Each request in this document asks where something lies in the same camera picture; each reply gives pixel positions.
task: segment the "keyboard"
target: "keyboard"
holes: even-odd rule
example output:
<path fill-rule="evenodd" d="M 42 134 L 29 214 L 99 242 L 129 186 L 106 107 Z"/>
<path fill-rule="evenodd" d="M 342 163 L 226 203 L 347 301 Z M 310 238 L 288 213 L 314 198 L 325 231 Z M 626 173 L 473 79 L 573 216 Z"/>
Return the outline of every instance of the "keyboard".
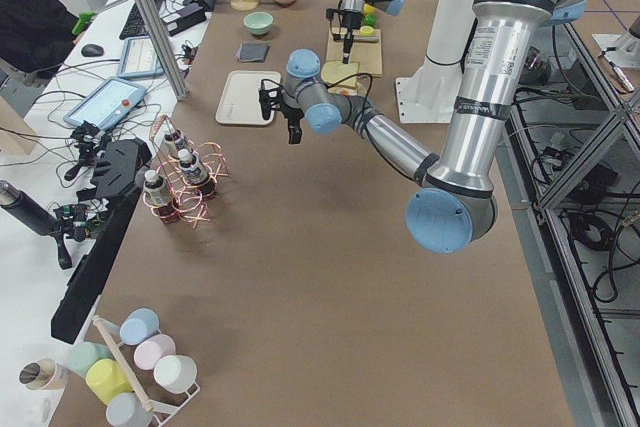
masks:
<path fill-rule="evenodd" d="M 156 9 L 158 12 L 162 7 L 164 0 L 153 0 L 153 3 L 156 4 Z M 135 37 L 137 35 L 146 35 L 147 29 L 144 26 L 144 20 L 142 20 L 142 15 L 140 14 L 140 10 L 138 6 L 133 4 L 131 7 L 131 11 L 129 12 L 129 16 L 127 17 L 127 21 L 122 28 L 122 32 L 120 32 L 120 40 L 124 40 L 127 37 Z"/>

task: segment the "black shirt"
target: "black shirt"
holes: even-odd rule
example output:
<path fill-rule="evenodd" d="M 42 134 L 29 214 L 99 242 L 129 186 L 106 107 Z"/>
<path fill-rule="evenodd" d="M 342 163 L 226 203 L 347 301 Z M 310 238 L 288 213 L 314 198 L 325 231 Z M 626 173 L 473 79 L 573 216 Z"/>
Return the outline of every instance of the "black shirt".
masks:
<path fill-rule="evenodd" d="M 55 71 L 77 20 L 58 0 L 0 0 L 0 58 L 23 72 Z"/>

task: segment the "white table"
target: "white table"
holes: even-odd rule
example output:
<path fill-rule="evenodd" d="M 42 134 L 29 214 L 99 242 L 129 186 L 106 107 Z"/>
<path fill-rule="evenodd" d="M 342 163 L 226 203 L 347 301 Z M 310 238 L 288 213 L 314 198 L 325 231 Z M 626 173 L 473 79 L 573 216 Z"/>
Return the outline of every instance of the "white table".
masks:
<path fill-rule="evenodd" d="M 123 41 L 118 39 L 133 0 L 100 12 L 78 45 L 71 52 L 65 64 L 79 66 L 87 62 L 102 59 L 119 59 Z M 164 16 L 180 6 L 167 1 L 161 11 Z M 198 45 L 206 30 L 206 23 L 200 23 L 170 39 L 173 51 L 182 52 L 185 42 Z M 80 53 L 86 44 L 98 44 L 104 48 L 104 55 L 97 58 L 83 57 Z M 32 107 L 25 117 L 27 124 L 38 135 L 58 137 L 59 139 L 41 139 L 42 145 L 36 146 L 29 156 L 9 156 L 0 153 L 0 179 L 8 180 L 15 187 L 27 192 L 45 208 L 53 207 L 52 202 L 60 205 L 77 202 L 76 191 L 90 187 L 91 169 L 82 169 L 75 183 L 62 181 L 56 175 L 64 159 L 53 153 L 39 158 L 45 147 L 58 149 L 56 152 L 65 159 L 77 159 L 76 149 L 67 149 L 65 140 L 69 137 L 71 126 L 65 125 L 64 114 L 73 109 L 80 98 L 71 94 L 55 93 L 58 90 L 77 92 L 87 95 L 96 89 L 104 78 L 114 76 L 117 62 L 100 62 L 81 66 L 83 70 L 63 67 L 60 73 L 44 90 L 44 96 Z M 148 89 L 145 97 L 146 108 L 135 110 L 130 118 L 148 125 L 159 114 L 171 114 L 176 97 L 164 76 L 155 80 L 138 81 Z M 122 138 L 136 135 L 147 139 L 149 128 L 124 122 L 123 127 L 130 130 Z M 28 165 L 6 166 L 17 162 L 31 162 Z M 60 176 L 73 164 L 58 167 Z M 43 408 L 50 406 L 53 411 L 62 391 L 29 391 L 18 382 L 21 368 L 40 358 L 50 357 L 64 364 L 70 345 L 51 338 L 50 319 L 56 311 L 67 288 L 67 282 L 73 269 L 62 271 L 56 257 L 56 244 L 52 238 L 39 237 L 6 212 L 0 212 L 0 252 L 2 252 L 2 275 L 0 283 L 0 315 L 3 318 L 3 349 L 0 359 L 0 418 L 4 424 L 14 427 L 45 425 L 48 415 L 42 423 L 29 423 L 28 418 L 42 417 Z M 82 243 L 66 241 L 74 266 L 87 253 L 93 241 Z"/>

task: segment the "computer mouse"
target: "computer mouse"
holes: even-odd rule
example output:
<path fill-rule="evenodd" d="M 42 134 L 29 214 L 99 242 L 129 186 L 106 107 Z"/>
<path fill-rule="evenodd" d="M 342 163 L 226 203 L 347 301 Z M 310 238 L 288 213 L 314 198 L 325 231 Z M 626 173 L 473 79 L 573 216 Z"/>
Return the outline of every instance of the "computer mouse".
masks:
<path fill-rule="evenodd" d="M 87 44 L 80 53 L 85 57 L 100 57 L 104 54 L 104 49 L 97 44 Z"/>

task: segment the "paper cup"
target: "paper cup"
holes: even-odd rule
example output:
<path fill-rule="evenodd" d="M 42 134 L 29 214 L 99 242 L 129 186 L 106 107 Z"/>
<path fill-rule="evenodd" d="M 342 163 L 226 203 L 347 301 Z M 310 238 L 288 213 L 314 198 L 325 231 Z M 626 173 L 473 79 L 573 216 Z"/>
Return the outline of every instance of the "paper cup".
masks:
<path fill-rule="evenodd" d="M 176 344 L 173 339 L 165 334 L 157 334 L 136 347 L 133 361 L 142 370 L 153 370 L 161 358 L 175 353 Z"/>
<path fill-rule="evenodd" d="M 93 364 L 85 381 L 105 405 L 109 405 L 116 395 L 133 391 L 118 363 L 111 359 L 101 359 Z"/>
<path fill-rule="evenodd" d="M 127 345 L 138 345 L 160 328 L 160 320 L 151 309 L 138 309 L 129 314 L 120 326 L 120 339 Z"/>
<path fill-rule="evenodd" d="M 53 359 L 40 359 L 36 362 L 40 371 L 36 378 L 25 384 L 29 390 L 64 389 L 69 378 L 69 371 Z"/>
<path fill-rule="evenodd" d="M 167 355 L 154 367 L 153 378 L 172 394 L 180 394 L 194 384 L 197 373 L 196 363 L 191 357 Z"/>
<path fill-rule="evenodd" d="M 106 345 L 80 342 L 71 348 L 67 367 L 84 379 L 91 366 L 100 359 L 113 359 L 113 355 Z"/>
<path fill-rule="evenodd" d="M 147 412 L 135 394 L 124 392 L 116 395 L 107 405 L 107 422 L 112 427 L 147 427 L 153 419 L 153 411 Z"/>

